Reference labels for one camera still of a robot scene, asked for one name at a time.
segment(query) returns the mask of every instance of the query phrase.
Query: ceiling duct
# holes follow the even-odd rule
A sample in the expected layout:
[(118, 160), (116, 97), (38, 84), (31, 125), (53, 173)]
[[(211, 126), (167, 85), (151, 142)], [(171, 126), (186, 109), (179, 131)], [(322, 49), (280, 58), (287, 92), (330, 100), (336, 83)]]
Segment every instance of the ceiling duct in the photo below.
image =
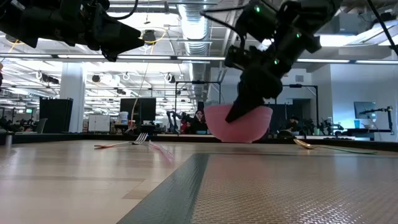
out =
[[(206, 40), (209, 38), (208, 20), (200, 15), (200, 11), (205, 9), (201, 4), (181, 4), (178, 5), (178, 11), (181, 15), (181, 30), (185, 39), (188, 40)], [(185, 51), (188, 55), (207, 56), (209, 55), (209, 46), (203, 42), (186, 42)], [(207, 64), (190, 63), (189, 72), (191, 81), (206, 81)], [(202, 95), (203, 88), (197, 88), (192, 85), (195, 96)]]

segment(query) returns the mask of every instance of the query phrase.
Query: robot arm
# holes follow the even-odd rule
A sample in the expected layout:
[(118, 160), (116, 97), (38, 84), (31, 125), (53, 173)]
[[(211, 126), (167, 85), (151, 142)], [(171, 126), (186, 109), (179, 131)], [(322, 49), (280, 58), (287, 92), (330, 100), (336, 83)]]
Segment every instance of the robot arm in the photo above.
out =
[[(231, 46), (225, 65), (243, 71), (238, 83), (238, 97), (226, 117), (232, 122), (264, 104), (263, 98), (276, 98), (282, 91), (280, 79), (290, 71), (304, 50), (321, 49), (314, 33), (336, 14), (342, 0), (286, 1), (279, 10), (266, 0), (252, 0), (243, 7), (235, 27), (228, 26), (241, 37), (241, 46)], [(222, 9), (202, 11), (226, 11)], [(259, 42), (273, 39), (265, 51), (244, 48), (244, 37), (250, 34)]]
[(0, 30), (35, 48), (38, 38), (101, 50), (109, 61), (144, 45), (141, 32), (107, 15), (108, 0), (0, 0)]

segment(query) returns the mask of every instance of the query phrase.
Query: pillar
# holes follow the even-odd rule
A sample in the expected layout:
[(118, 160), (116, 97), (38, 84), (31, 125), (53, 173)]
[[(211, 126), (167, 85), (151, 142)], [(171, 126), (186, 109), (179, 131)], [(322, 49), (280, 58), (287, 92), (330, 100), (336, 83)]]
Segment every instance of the pillar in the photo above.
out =
[(63, 63), (60, 99), (73, 99), (69, 131), (83, 131), (85, 109), (86, 73), (82, 63)]

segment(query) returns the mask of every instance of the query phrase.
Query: computer monitor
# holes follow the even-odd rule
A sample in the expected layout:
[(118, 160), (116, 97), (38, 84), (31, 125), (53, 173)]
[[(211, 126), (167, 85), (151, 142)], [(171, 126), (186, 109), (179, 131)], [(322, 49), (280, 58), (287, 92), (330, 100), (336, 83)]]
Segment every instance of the computer monitor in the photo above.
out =
[(375, 102), (354, 102), (355, 118), (356, 119), (376, 119), (376, 112), (361, 114), (363, 111), (376, 110)]
[[(131, 119), (131, 111), (137, 98), (123, 98), (120, 101), (120, 112), (129, 113), (128, 119)], [(141, 121), (156, 120), (156, 98), (138, 98), (134, 108), (134, 120), (141, 124)]]

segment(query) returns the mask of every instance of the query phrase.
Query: cable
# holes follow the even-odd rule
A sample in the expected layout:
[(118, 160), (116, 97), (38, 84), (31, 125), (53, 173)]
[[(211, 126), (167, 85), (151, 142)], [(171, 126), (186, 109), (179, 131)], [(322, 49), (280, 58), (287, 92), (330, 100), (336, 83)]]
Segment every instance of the cable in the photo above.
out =
[(387, 27), (386, 27), (386, 24), (385, 24), (384, 21), (381, 19), (381, 16), (380, 16), (379, 12), (377, 11), (377, 9), (374, 7), (372, 1), (371, 1), (371, 0), (367, 0), (367, 1), (368, 1), (369, 6), (370, 6), (371, 9), (372, 9), (374, 15), (376, 16), (377, 20), (379, 21), (381, 27), (383, 28), (384, 33), (386, 33), (387, 39), (388, 39), (388, 41), (389, 41), (390, 44), (391, 44), (391, 48), (394, 50), (394, 52), (395, 52), (395, 53), (397, 54), (397, 56), (398, 56), (398, 47), (395, 45), (394, 40), (392, 39), (392, 37), (391, 37), (391, 35), (390, 35), (390, 32), (388, 31), (388, 29), (387, 29)]
[[(152, 44), (152, 48), (151, 48), (151, 50), (150, 50), (150, 54), (152, 54), (152, 52), (154, 51), (154, 48), (155, 48), (155, 43)], [(131, 110), (131, 123), (132, 123), (132, 121), (133, 121), (134, 109), (136, 108), (137, 101), (138, 101), (138, 98), (139, 98), (139, 94), (140, 94), (140, 92), (141, 92), (141, 90), (142, 90), (142, 86), (143, 86), (143, 84), (144, 84), (145, 77), (147, 76), (148, 67), (149, 67), (149, 63), (147, 63), (147, 68), (145, 69), (145, 74), (144, 74), (144, 77), (142, 78), (141, 86), (139, 87), (139, 91), (138, 91), (138, 93), (137, 93), (137, 98), (136, 98), (136, 100), (135, 100), (135, 102), (134, 102), (134, 105), (132, 106), (132, 110)]]
[(10, 44), (15, 44), (15, 45), (24, 45), (25, 44), (25, 43), (23, 43), (23, 42), (21, 42), (19, 40), (16, 40), (14, 43), (9, 41), (9, 40), (7, 40), (7, 42), (9, 42)]
[(167, 32), (166, 29), (164, 29), (164, 33), (163, 33), (163, 35), (162, 35), (159, 39), (154, 40), (154, 41), (145, 41), (145, 43), (147, 43), (147, 44), (154, 44), (154, 43), (156, 43), (156, 42), (162, 40), (162, 39), (164, 38), (164, 36), (166, 35), (166, 32)]
[(373, 21), (367, 21), (362, 14), (358, 14), (360, 18), (362, 18), (363, 21), (368, 22), (368, 23), (373, 23)]
[(11, 52), (12, 52), (12, 50), (14, 49), (14, 47), (17, 45), (17, 42), (18, 42), (18, 40), (15, 41), (15, 43), (12, 45), (12, 47), (11, 47), (11, 49), (8, 51), (8, 53), (11, 53)]
[(233, 11), (233, 10), (244, 9), (245, 7), (246, 7), (246, 6), (232, 7), (232, 8), (226, 8), (226, 9), (207, 9), (207, 10), (202, 10), (202, 11), (200, 11), (200, 15), (203, 16), (203, 17), (205, 17), (205, 18), (207, 18), (207, 19), (209, 19), (209, 20), (211, 20), (211, 21), (213, 21), (213, 22), (216, 22), (216, 23), (218, 23), (218, 24), (221, 24), (221, 25), (223, 25), (223, 26), (225, 26), (225, 27), (231, 29), (231, 30), (234, 31), (235, 33), (237, 33), (237, 35), (238, 35), (239, 38), (241, 39), (241, 45), (240, 45), (241, 50), (244, 50), (244, 44), (245, 44), (244, 36), (243, 36), (241, 33), (239, 33), (239, 32), (235, 29), (235, 27), (233, 27), (233, 26), (229, 25), (228, 23), (223, 22), (223, 21), (221, 21), (221, 20), (219, 20), (219, 19), (216, 19), (216, 18), (214, 18), (214, 17), (211, 17), (211, 16), (209, 16), (209, 15), (206, 15), (206, 12), (228, 12), (228, 11)]
[(376, 127), (377, 133), (379, 134), (380, 141), (383, 141), (382, 137), (381, 137), (381, 134), (380, 134), (380, 130), (377, 127), (377, 124), (369, 116), (368, 116), (368, 120), (370, 120), (372, 122), (372, 124)]
[(133, 9), (131, 10), (131, 12), (129, 14), (127, 14), (125, 16), (120, 16), (120, 17), (110, 16), (110, 18), (116, 19), (116, 20), (127, 19), (128, 17), (130, 17), (131, 15), (133, 15), (135, 13), (135, 11), (137, 10), (137, 6), (138, 6), (138, 0), (135, 1), (134, 7), (133, 7)]

